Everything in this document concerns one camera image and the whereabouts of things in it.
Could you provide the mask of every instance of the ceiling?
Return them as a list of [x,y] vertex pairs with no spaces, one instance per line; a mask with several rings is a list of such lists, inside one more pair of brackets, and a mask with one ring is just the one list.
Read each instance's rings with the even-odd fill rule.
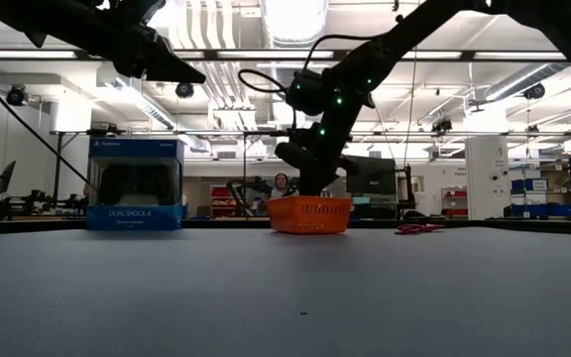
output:
[[[226,18],[225,2],[232,6],[230,18],[232,19],[232,27],[226,29],[223,19]],[[180,1],[171,1],[173,4],[180,4]],[[297,4],[303,4],[301,0],[292,0],[290,7],[296,7]],[[214,48],[213,42],[210,41],[208,23],[208,6],[214,4],[214,18],[216,19],[215,39],[219,46],[232,46],[236,49],[264,49],[274,47],[267,40],[265,35],[267,29],[261,18],[260,1],[258,0],[186,0],[186,12],[178,12],[174,16],[168,16],[155,22],[155,27],[161,34],[168,36],[171,43],[178,49],[182,49],[185,42],[182,41],[182,31],[195,35],[197,29],[201,32],[201,41],[207,49]],[[400,1],[400,13],[408,15],[418,4],[416,0]],[[398,13],[392,11],[393,1],[382,0],[330,0],[327,8],[327,16],[325,18],[324,33],[325,34],[350,34],[367,36],[388,31],[395,23],[395,17]],[[302,27],[296,18],[303,21],[305,14],[302,14],[306,8],[300,5],[301,9],[290,9],[293,14],[297,14],[291,21],[292,28],[296,30],[296,26]],[[195,25],[195,16],[200,16],[200,24]],[[201,49],[200,41],[193,39],[195,48]],[[321,50],[351,50],[358,46],[358,43],[350,41],[327,41],[322,43],[319,48]],[[9,29],[0,23],[0,50],[17,50],[31,49],[33,46],[26,37]],[[44,50],[62,50],[69,49],[70,46],[59,40],[49,38]],[[546,51],[555,52],[556,49],[552,44],[544,38],[544,36],[533,29],[526,28],[506,16],[491,17],[478,13],[459,13],[439,30],[424,40],[418,47],[418,52],[427,52],[429,50],[442,51],[502,51],[502,52],[534,52]],[[289,61],[287,63],[275,64],[270,61],[244,61],[239,62],[195,62],[198,68],[204,69],[210,66],[207,74],[215,82],[215,87],[235,93],[233,88],[240,86],[236,77],[231,78],[227,73],[239,68],[254,68],[262,70],[267,74],[274,74],[275,66],[290,66],[290,69],[279,69],[279,73],[292,72],[291,68],[297,62]],[[319,67],[333,65],[331,61],[317,61],[315,65]],[[93,110],[93,121],[111,121],[120,125],[126,123],[146,123],[148,116],[134,105],[133,102],[121,98],[116,95],[113,88],[104,85],[99,79],[99,69],[106,64],[101,62],[80,62],[80,61],[45,61],[45,60],[0,60],[0,73],[53,73],[58,74],[75,86],[81,88],[93,97],[96,104]],[[483,113],[470,113],[467,109],[473,109],[472,106],[464,106],[464,99],[473,99],[480,95],[483,90],[491,87],[496,83],[500,83],[513,73],[521,70],[529,65],[526,62],[427,62],[427,61],[405,61],[398,63],[383,84],[377,88],[373,95],[377,104],[377,110],[364,108],[358,118],[355,131],[402,131],[410,129],[412,132],[420,130],[430,131],[431,124],[439,120],[442,116],[451,119],[453,130],[466,131],[467,122],[480,119],[474,116],[483,116],[482,120],[489,123],[493,120],[491,115],[497,117],[505,116],[505,125],[508,129],[522,131],[529,124],[547,121],[556,118],[558,114],[570,113],[571,111],[571,66],[565,70],[558,72],[544,80],[542,84],[546,88],[546,94],[542,99],[527,101],[522,97],[512,96],[501,100],[494,104],[482,106],[485,109]],[[268,83],[260,78],[252,78],[254,84],[268,87]],[[245,89],[247,95],[246,105],[242,105],[241,101],[236,102],[233,95],[225,95],[223,99],[217,93],[207,94],[208,88],[195,86],[195,93],[191,98],[178,98],[175,95],[176,83],[160,83],[160,82],[143,82],[140,90],[143,95],[157,106],[163,108],[169,115],[173,117],[182,128],[199,129],[199,130],[217,130],[217,129],[235,129],[230,124],[230,119],[220,119],[219,116],[228,118],[229,114],[218,111],[221,104],[225,101],[233,102],[236,109],[241,106],[251,105],[252,110],[250,116],[244,116],[244,120],[237,122],[237,125],[243,125],[245,129],[270,129],[283,126],[291,120],[291,110],[280,103],[280,99],[270,94],[255,92],[251,89]],[[58,101],[57,97],[49,98],[49,100]],[[446,111],[438,113],[437,109],[444,103]],[[305,124],[309,125],[318,118],[305,118]],[[555,120],[551,125],[542,126],[542,131],[567,131],[571,130],[571,116]],[[355,138],[355,143],[361,143],[358,150],[372,150],[372,144],[385,143],[391,140],[403,142],[401,137],[397,140],[394,135],[391,138],[383,136],[363,136]],[[239,145],[231,138],[223,140],[218,137],[207,137],[208,140],[220,151],[236,151]],[[556,146],[568,138],[554,137],[548,140],[537,141],[536,147],[544,149]],[[513,143],[524,142],[522,138],[509,138]],[[411,140],[412,145],[419,145],[424,149],[433,144],[433,139],[415,138]],[[438,147],[445,143],[445,140],[438,141]],[[260,142],[266,148],[266,154],[269,155],[273,149],[275,140],[263,138]],[[458,150],[463,142],[447,144],[444,148],[449,150]],[[379,147],[377,150],[394,152],[391,146]]]

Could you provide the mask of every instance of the pole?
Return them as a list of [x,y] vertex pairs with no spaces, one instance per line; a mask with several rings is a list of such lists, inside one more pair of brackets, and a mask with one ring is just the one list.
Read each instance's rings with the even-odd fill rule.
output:
[[[246,138],[248,137],[248,135],[246,134],[246,132],[244,132],[244,181],[246,181]],[[244,216],[246,216],[246,220],[248,220],[248,210],[246,209],[246,204],[248,204],[248,202],[246,201],[248,198],[246,196],[246,185],[244,184],[243,186],[244,188]]]
[[60,158],[61,158],[61,151],[62,151],[62,146],[63,146],[63,136],[65,136],[65,133],[58,133],[58,140],[57,140],[57,167],[55,169],[55,190],[54,193],[52,195],[52,207],[57,208],[57,202],[58,202],[58,179],[60,177]]

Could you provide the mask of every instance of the blue box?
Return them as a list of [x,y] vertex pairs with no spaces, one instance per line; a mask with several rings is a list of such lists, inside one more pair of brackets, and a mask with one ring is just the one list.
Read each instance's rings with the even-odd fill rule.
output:
[[523,204],[513,204],[513,217],[523,217],[525,209],[530,213],[530,216],[546,216],[547,215],[547,204],[529,204],[525,206]]
[[181,228],[183,156],[178,140],[92,138],[87,229]]
[[511,192],[522,193],[524,191],[547,191],[547,178],[526,178],[511,181]]

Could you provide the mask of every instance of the security camera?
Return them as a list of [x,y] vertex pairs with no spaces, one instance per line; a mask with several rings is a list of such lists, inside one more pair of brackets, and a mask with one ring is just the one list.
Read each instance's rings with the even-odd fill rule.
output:
[[26,92],[26,86],[15,84],[6,95],[6,102],[12,106],[23,107],[28,105],[30,96]]
[[193,96],[193,93],[193,84],[191,83],[180,83],[175,89],[175,94],[177,94],[179,98],[190,98]]
[[526,89],[522,95],[525,99],[528,100],[541,99],[545,95],[545,87],[543,86],[543,84],[539,83],[537,85],[534,85]]

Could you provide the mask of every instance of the cable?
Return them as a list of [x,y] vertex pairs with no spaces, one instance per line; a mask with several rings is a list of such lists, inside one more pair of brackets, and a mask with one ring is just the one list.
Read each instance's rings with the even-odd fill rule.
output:
[[[385,141],[387,142],[387,146],[389,147],[389,153],[392,155],[392,159],[394,160],[394,169],[398,171],[398,162],[394,157],[394,151],[392,150],[392,143],[390,143],[389,138],[387,137],[387,128],[385,128],[385,124],[383,123],[383,117],[381,117],[381,113],[378,111],[378,105],[374,101],[374,110],[376,111],[376,116],[378,116],[378,121],[381,123],[381,128],[383,129],[383,135],[385,136]],[[402,199],[402,190],[398,192],[398,199]]]
[[413,99],[415,98],[415,73],[417,71],[417,46],[413,48],[413,76],[411,80],[411,97],[408,106],[408,125],[406,126],[406,138],[404,143],[404,160],[403,165],[406,168],[406,152],[408,151],[408,137],[411,133],[411,119],[413,117]]
[[312,45],[312,48],[309,50],[309,53],[307,54],[307,59],[305,60],[305,64],[303,65],[303,70],[307,69],[307,66],[309,65],[310,61],[312,60],[312,55],[314,54],[314,51],[316,51],[316,47],[318,45],[320,45],[320,43],[322,43],[323,41],[327,41],[327,40],[370,41],[370,40],[372,40],[378,36],[380,36],[380,35],[374,35],[374,36],[325,35],[325,36],[321,36],[320,38],[318,38],[318,40],[316,40],[314,45]]
[[15,110],[8,104],[6,101],[0,96],[0,103],[1,105],[8,110],[8,112],[15,118],[17,121],[26,128],[37,140],[39,140],[48,150],[50,150],[57,158],[59,158],[72,172],[77,175],[80,179],[82,179],[85,183],[93,186],[89,180],[83,176],[72,164],[69,163],[63,156],[61,156],[48,142],[41,137],[28,123],[26,123],[20,116],[15,112]]
[[[274,84],[277,89],[264,89],[256,85],[253,85],[250,82],[248,82],[246,79],[244,79],[243,75],[244,73],[249,73],[259,76],[267,80],[268,82]],[[283,84],[279,83],[276,79],[272,78],[271,76],[255,69],[247,69],[247,68],[241,69],[240,71],[237,72],[237,77],[239,78],[239,81],[244,83],[244,85],[260,93],[287,93],[287,88],[285,88]]]

